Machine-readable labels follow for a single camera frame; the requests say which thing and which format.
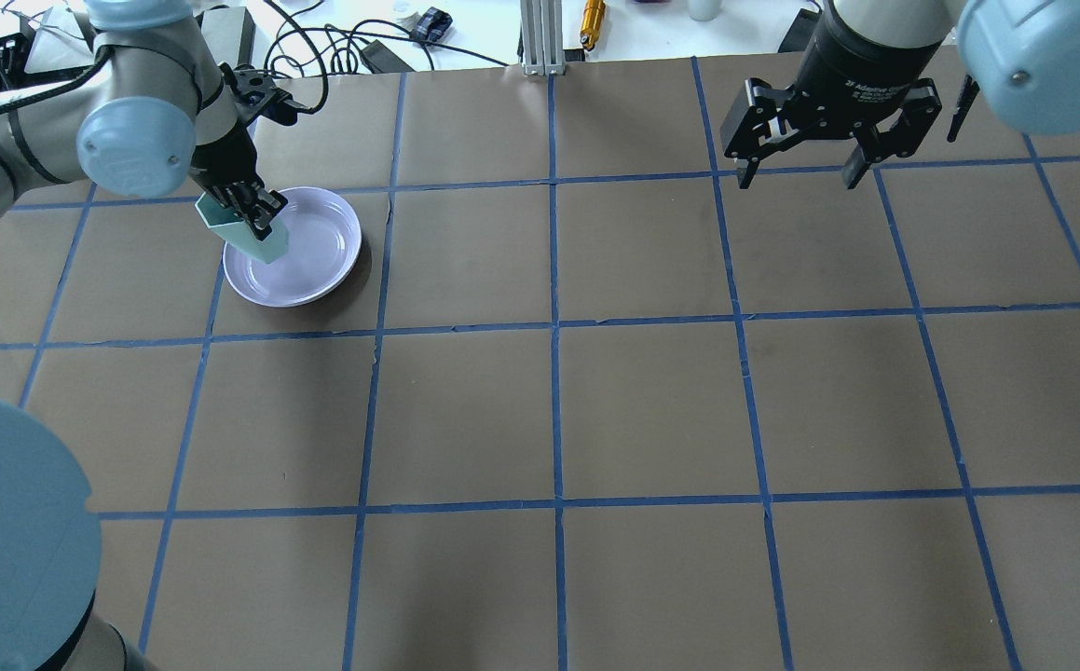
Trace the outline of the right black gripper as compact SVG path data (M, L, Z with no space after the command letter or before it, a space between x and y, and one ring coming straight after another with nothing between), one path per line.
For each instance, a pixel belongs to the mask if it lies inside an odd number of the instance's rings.
M846 188L856 188L872 166L909 157L922 147L943 103L932 79L923 79L933 46L885 46L859 33L825 5L792 85L773 88L747 79L721 123L723 157L735 162L739 188L750 188L766 157L778 152L774 136L800 142L847 140Z

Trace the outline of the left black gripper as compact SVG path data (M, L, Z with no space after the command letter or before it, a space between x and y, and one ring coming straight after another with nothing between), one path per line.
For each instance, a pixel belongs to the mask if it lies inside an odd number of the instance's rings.
M243 224L254 234L270 234L288 200L268 191L258 177L257 149L241 120L220 139L200 144L191 158L190 178L221 209L220 224Z

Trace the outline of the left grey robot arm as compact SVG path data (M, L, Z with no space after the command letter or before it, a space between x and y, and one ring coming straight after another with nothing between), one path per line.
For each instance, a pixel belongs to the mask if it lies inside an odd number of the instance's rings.
M186 1L87 1L95 61L54 88L0 93L0 218L37 188L91 180L156 199L194 180L208 224L276 247L283 194L257 170L237 77ZM146 670L96 614L102 522L89 479L46 426L0 400L0 670Z

